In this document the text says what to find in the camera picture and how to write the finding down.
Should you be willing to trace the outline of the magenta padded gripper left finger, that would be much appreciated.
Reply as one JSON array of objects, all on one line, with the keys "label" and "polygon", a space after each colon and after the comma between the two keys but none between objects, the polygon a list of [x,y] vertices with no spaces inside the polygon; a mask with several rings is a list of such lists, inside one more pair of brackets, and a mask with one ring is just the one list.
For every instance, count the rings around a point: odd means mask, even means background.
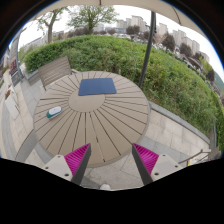
[{"label": "magenta padded gripper left finger", "polygon": [[91,155],[91,144],[86,144],[63,156],[54,156],[42,169],[80,185]]}]

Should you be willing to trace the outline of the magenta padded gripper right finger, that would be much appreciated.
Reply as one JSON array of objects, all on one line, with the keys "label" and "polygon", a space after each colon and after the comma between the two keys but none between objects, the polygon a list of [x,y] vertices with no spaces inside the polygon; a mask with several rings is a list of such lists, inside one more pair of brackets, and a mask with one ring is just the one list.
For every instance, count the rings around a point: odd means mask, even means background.
[{"label": "magenta padded gripper right finger", "polygon": [[144,185],[182,169],[182,166],[167,154],[158,155],[136,143],[132,144],[132,154]]}]

